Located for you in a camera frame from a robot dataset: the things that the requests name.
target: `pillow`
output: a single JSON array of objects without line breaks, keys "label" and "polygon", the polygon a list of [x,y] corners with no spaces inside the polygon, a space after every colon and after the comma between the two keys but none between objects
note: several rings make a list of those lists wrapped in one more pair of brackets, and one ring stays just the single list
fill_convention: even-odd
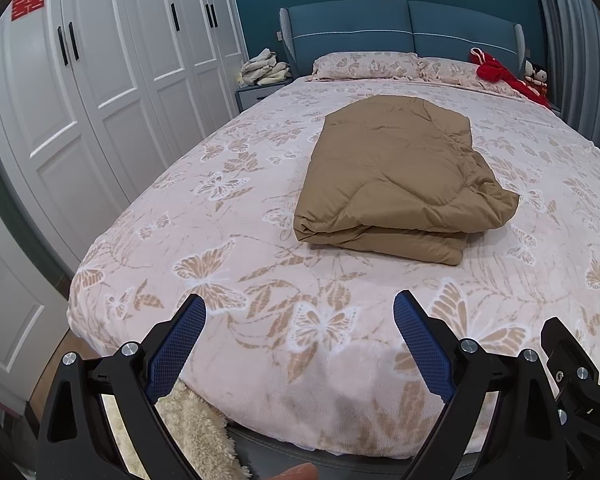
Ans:
[{"label": "pillow", "polygon": [[522,97],[520,92],[511,88],[504,81],[491,83],[480,79],[476,74],[477,70],[476,64],[467,61],[456,61],[443,57],[421,57],[418,60],[418,71],[420,78],[424,81],[488,90],[510,97]]},{"label": "pillow", "polygon": [[419,79],[418,56],[413,52],[332,52],[314,62],[318,79]]}]

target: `gray nightstand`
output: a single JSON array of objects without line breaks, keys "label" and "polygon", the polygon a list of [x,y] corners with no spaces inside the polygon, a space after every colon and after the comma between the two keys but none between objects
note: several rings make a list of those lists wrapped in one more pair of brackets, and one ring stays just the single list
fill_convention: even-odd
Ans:
[{"label": "gray nightstand", "polygon": [[286,78],[280,83],[273,83],[271,85],[262,86],[245,86],[235,91],[235,100],[238,101],[238,110],[240,112],[245,111],[247,108],[251,108],[254,104],[262,101],[265,97],[277,92],[282,87],[285,87],[291,83],[293,79],[290,77]]},{"label": "gray nightstand", "polygon": [[551,111],[558,117],[562,118],[562,111],[556,105],[554,105],[551,101],[549,101],[549,108]]}]

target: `blue upholstered headboard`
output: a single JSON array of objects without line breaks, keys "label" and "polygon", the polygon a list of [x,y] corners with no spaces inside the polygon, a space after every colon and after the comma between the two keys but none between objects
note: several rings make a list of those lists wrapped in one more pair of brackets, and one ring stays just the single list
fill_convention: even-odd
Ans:
[{"label": "blue upholstered headboard", "polygon": [[467,61],[477,46],[515,75],[522,73],[522,26],[461,7],[407,0],[342,0],[280,9],[294,76],[309,75],[331,52],[415,52]]}]

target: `red cloth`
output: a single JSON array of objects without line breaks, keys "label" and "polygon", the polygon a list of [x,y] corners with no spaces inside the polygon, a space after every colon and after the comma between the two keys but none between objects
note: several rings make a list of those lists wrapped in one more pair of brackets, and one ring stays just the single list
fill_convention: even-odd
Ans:
[{"label": "red cloth", "polygon": [[491,54],[481,51],[479,48],[472,48],[470,59],[473,63],[480,65],[477,70],[477,75],[481,79],[497,83],[504,81],[511,88],[520,92],[523,96],[531,99],[539,105],[549,108],[549,101],[543,95],[536,95],[528,86],[516,78],[509,70],[507,70],[501,62],[495,59]]}]

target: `white fluffy rug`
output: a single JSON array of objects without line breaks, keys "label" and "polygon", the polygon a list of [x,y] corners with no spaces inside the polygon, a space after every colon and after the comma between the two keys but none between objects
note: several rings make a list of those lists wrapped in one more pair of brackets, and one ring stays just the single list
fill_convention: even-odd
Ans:
[{"label": "white fluffy rug", "polygon": [[[109,423],[130,473],[148,480],[142,463],[131,444],[116,400],[102,396]],[[183,382],[177,381],[167,397],[155,405],[162,421],[203,480],[246,480],[249,470],[235,457],[234,442],[226,433],[222,413],[205,402]]]}]

